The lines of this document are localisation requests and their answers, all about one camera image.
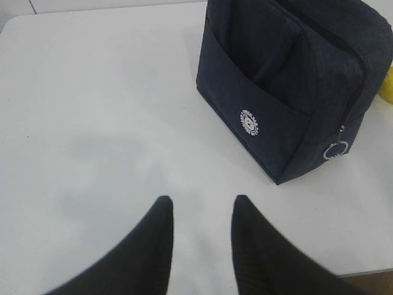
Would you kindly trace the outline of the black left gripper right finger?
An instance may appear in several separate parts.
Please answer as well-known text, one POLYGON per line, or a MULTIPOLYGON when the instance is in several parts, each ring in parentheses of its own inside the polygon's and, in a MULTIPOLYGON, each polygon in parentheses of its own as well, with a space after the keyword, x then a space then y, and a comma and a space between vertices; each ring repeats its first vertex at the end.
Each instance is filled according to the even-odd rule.
POLYGON ((233 206, 232 261, 239 294, 364 294, 291 244, 246 195, 233 206))

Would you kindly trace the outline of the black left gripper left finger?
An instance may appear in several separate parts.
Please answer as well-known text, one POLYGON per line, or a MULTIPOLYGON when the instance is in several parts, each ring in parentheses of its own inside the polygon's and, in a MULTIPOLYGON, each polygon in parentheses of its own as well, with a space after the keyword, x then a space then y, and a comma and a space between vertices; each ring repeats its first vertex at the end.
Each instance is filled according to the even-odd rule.
POLYGON ((160 196, 117 246, 50 293, 166 294, 173 241, 173 202, 160 196))

